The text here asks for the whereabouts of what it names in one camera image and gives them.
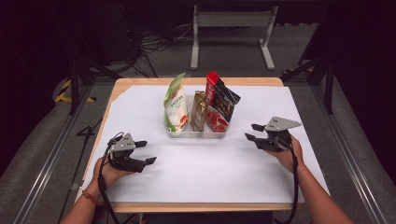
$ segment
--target orange wristband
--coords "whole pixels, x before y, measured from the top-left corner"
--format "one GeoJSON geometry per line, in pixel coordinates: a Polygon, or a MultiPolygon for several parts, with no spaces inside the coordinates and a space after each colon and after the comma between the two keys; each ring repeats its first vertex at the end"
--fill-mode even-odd
{"type": "Polygon", "coordinates": [[[86,199],[90,199],[93,204],[95,204],[96,206],[100,206],[102,205],[97,199],[95,199],[89,192],[87,192],[85,189],[82,191],[82,195],[86,198],[86,199]]]}

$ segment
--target table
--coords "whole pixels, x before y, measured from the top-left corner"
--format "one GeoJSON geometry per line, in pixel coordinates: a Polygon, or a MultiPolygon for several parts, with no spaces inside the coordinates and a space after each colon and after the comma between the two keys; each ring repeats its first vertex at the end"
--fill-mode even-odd
{"type": "MultiPolygon", "coordinates": [[[[103,152],[105,148],[103,145],[106,144],[108,141],[108,133],[113,133],[114,127],[111,124],[107,125],[108,123],[117,123],[117,119],[121,119],[124,115],[123,113],[131,114],[131,119],[134,116],[134,113],[139,110],[137,108],[134,112],[132,109],[127,109],[124,107],[122,109],[123,112],[117,114],[117,118],[114,117],[114,108],[117,104],[124,103],[125,101],[125,94],[130,91],[135,90],[143,90],[145,87],[150,87],[153,90],[157,90],[155,87],[161,89],[161,91],[166,91],[167,86],[171,82],[172,78],[123,78],[119,79],[115,85],[114,91],[112,92],[109,104],[106,109],[106,113],[104,116],[104,121],[100,127],[98,137],[95,141],[92,155],[90,158],[90,162],[87,166],[86,174],[84,178],[87,180],[91,179],[92,176],[92,166],[94,165],[93,161],[96,161],[97,158],[103,156],[103,152]]],[[[225,84],[231,90],[238,90],[241,91],[243,89],[247,89],[248,91],[270,91],[273,93],[277,92],[285,92],[283,94],[285,100],[292,101],[289,89],[283,87],[282,82],[279,78],[269,78],[269,77],[237,77],[237,78],[223,78],[225,84]]],[[[205,87],[205,78],[184,78],[183,84],[185,85],[186,94],[188,91],[191,91],[191,88],[196,87],[205,87]]],[[[150,139],[145,139],[148,141],[148,146],[142,148],[141,150],[135,150],[132,154],[133,158],[140,157],[151,157],[151,156],[158,156],[156,162],[145,168],[143,173],[135,174],[131,176],[126,176],[122,178],[117,185],[107,192],[110,201],[113,203],[113,208],[116,213],[152,213],[152,212],[213,212],[213,211],[274,211],[274,210],[287,210],[291,209],[291,202],[293,196],[292,190],[292,175],[286,171],[283,167],[278,164],[277,160],[273,157],[266,155],[263,151],[258,150],[254,144],[246,140],[243,133],[236,133],[235,134],[235,127],[244,126],[242,129],[250,129],[250,120],[242,120],[238,119],[242,113],[246,113],[246,111],[251,111],[250,108],[246,108],[243,105],[243,102],[249,102],[249,99],[245,97],[246,91],[240,92],[242,99],[238,106],[234,111],[232,125],[230,130],[227,132],[226,136],[222,140],[218,139],[211,139],[211,140],[197,140],[197,139],[170,139],[165,134],[158,134],[158,130],[148,130],[149,132],[156,133],[150,139]],[[198,150],[206,150],[205,154],[197,154],[196,151],[198,150]],[[189,159],[185,162],[188,164],[183,166],[184,169],[180,169],[177,167],[178,170],[183,170],[183,172],[175,172],[175,170],[171,170],[174,167],[174,164],[178,164],[181,159],[181,156],[185,156],[184,158],[189,159]],[[205,166],[200,166],[200,162],[194,163],[194,161],[199,161],[197,158],[192,157],[200,157],[200,161],[209,161],[205,164],[205,166]],[[219,166],[214,169],[211,169],[208,172],[205,168],[206,167],[214,167],[213,164],[210,164],[210,158],[221,158],[219,160],[219,166]],[[250,160],[251,162],[239,162],[243,160],[250,160]],[[237,167],[237,169],[230,168],[230,162],[237,167]],[[197,170],[193,171],[193,177],[189,175],[189,169],[191,167],[198,166],[200,171],[196,172],[197,170]],[[229,170],[224,171],[222,168],[225,167],[227,169],[233,169],[231,172],[229,170]],[[252,177],[250,178],[247,175],[238,175],[235,176],[234,173],[245,172],[246,170],[249,172],[252,177]],[[214,173],[220,172],[224,175],[214,175],[214,173]],[[182,189],[169,189],[165,186],[172,185],[174,181],[178,181],[179,178],[183,176],[183,178],[188,179],[189,183],[178,183],[179,185],[183,185],[182,189]],[[217,179],[221,178],[221,181],[225,182],[216,182],[217,179]],[[209,178],[212,183],[216,182],[214,186],[222,185],[223,183],[235,183],[238,179],[243,178],[242,183],[232,184],[225,186],[225,189],[221,189],[221,191],[226,192],[225,195],[212,195],[209,198],[206,198],[206,194],[210,194],[205,190],[200,191],[200,188],[205,188],[208,185],[199,185],[200,187],[194,188],[190,185],[190,182],[199,180],[205,180],[209,178]],[[254,186],[253,189],[246,189],[246,186],[254,186]],[[244,190],[239,190],[238,186],[244,186],[244,190]],[[253,198],[247,198],[247,195],[258,195],[258,197],[254,196],[253,198]]],[[[163,95],[160,96],[161,100],[163,100],[165,92],[163,95]]],[[[290,108],[285,110],[285,114],[283,115],[291,115],[294,114],[294,118],[292,119],[299,119],[298,112],[295,108],[294,104],[283,105],[282,102],[274,102],[272,107],[275,110],[277,108],[290,108]]],[[[159,115],[159,118],[163,117],[162,111],[145,111],[144,114],[152,114],[152,115],[159,115]]],[[[123,121],[122,124],[117,124],[115,129],[122,129],[125,127],[121,127],[127,121],[123,121]]],[[[143,140],[141,139],[144,137],[149,137],[145,130],[141,130],[139,132],[133,132],[133,138],[135,141],[143,140]]],[[[306,136],[306,132],[304,130],[304,125],[299,127],[299,129],[290,130],[290,132],[295,135],[304,148],[304,160],[307,163],[307,166],[311,169],[314,176],[317,178],[319,183],[327,190],[326,183],[324,181],[323,175],[318,167],[318,162],[316,160],[315,154],[310,146],[309,140],[306,136]]],[[[85,181],[82,188],[84,188],[89,181],[85,181]]],[[[218,190],[215,187],[208,186],[210,191],[218,190]]],[[[300,192],[300,200],[299,200],[299,208],[304,208],[304,200],[303,196],[300,192]]]]}

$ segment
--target red and black snack bag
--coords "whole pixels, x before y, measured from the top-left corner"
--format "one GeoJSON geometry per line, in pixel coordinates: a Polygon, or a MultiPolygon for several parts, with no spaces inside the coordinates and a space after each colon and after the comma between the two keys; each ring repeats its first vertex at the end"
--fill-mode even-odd
{"type": "Polygon", "coordinates": [[[215,133],[227,132],[233,109],[241,97],[229,90],[214,71],[206,75],[205,95],[209,104],[206,123],[215,133]]]}

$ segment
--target snack bag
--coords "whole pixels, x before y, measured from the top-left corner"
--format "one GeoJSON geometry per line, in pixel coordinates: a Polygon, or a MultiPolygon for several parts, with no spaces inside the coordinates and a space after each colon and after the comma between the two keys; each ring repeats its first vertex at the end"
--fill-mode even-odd
{"type": "Polygon", "coordinates": [[[163,106],[165,107],[165,125],[169,132],[181,132],[189,119],[187,98],[181,82],[185,73],[178,75],[169,85],[163,106]]]}
{"type": "Polygon", "coordinates": [[[215,133],[225,133],[233,116],[233,109],[241,97],[225,87],[216,72],[210,72],[206,76],[205,95],[209,104],[206,113],[207,125],[215,133]]]}

